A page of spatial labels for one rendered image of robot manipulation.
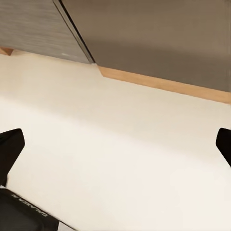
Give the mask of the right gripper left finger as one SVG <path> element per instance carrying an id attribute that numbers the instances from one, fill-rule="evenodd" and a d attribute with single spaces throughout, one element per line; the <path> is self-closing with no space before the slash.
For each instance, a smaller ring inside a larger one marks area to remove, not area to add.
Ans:
<path id="1" fill-rule="evenodd" d="M 0 186 L 25 146 L 21 128 L 0 133 Z"/>

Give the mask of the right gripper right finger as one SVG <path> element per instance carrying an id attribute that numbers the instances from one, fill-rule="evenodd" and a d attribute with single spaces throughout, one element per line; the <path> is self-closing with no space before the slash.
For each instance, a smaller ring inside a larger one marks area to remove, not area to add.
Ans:
<path id="1" fill-rule="evenodd" d="M 216 146 L 222 153 L 226 161 L 231 167 L 231 130 L 220 128 L 218 131 Z"/>

